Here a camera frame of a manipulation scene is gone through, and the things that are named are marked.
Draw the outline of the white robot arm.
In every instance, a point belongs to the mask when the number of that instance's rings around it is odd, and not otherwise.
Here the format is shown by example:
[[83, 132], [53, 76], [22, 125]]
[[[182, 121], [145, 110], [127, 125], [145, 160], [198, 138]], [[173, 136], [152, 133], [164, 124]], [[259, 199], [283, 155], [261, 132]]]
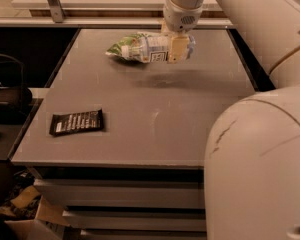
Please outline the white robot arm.
[[[300, 240], [300, 5], [216, 0], [274, 90], [230, 106], [204, 155], [208, 240]], [[193, 29], [203, 0], [166, 0], [174, 32]]]

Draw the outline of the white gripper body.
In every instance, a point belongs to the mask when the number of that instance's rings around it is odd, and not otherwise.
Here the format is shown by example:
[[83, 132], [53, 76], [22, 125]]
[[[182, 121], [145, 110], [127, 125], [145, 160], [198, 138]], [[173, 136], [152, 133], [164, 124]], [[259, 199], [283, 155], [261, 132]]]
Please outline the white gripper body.
[[188, 32], [198, 23], [203, 0], [165, 0], [163, 15], [166, 27], [171, 32]]

